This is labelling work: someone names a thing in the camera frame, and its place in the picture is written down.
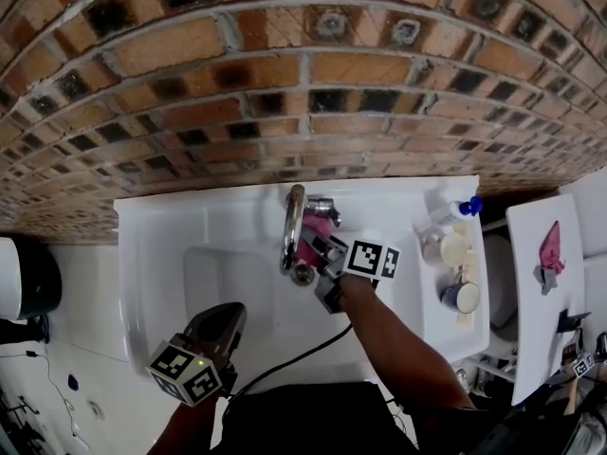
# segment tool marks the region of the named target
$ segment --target chrome faucet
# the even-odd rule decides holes
[[[341,216],[335,209],[333,199],[306,197],[304,186],[301,184],[294,185],[286,197],[285,232],[281,250],[281,271],[284,275],[289,275],[291,268],[295,265],[295,252],[302,234],[304,212],[329,217],[333,220],[336,228],[341,224]]]

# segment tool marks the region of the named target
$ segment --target sink basin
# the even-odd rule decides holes
[[[441,272],[422,259],[416,224],[428,220],[428,204],[474,194],[477,177],[372,179],[304,184],[307,193],[332,197],[346,244],[365,238],[402,250],[396,277],[382,281],[379,297],[448,360],[488,344],[487,278],[481,305],[468,325],[438,299]],[[120,215],[121,312],[127,352],[137,373],[163,339],[183,330],[197,313],[241,301],[247,325],[232,361],[235,389],[256,375],[338,334],[344,314],[329,315],[314,296],[315,279],[295,284],[280,272],[285,197],[290,185],[193,191],[116,202]],[[474,244],[484,265],[480,224]],[[293,382],[375,377],[354,333],[270,376],[261,388]]]

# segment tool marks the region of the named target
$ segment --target black shoe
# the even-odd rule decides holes
[[[46,315],[41,315],[40,317],[36,318],[29,318],[28,325],[35,328],[38,333],[35,338],[36,342],[44,342],[44,344],[48,344],[50,341],[50,335],[48,317]]]

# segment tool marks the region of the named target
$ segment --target cup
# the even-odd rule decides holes
[[[455,283],[442,291],[440,301],[451,310],[471,314],[481,301],[481,290],[475,283]]]
[[[426,238],[424,260],[432,266],[457,268],[464,264],[468,253],[466,238],[456,232],[444,235],[432,234]]]

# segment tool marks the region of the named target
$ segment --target person's left arm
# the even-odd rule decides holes
[[[216,404],[217,398],[213,397],[195,408],[180,405],[148,455],[191,455],[210,452]]]

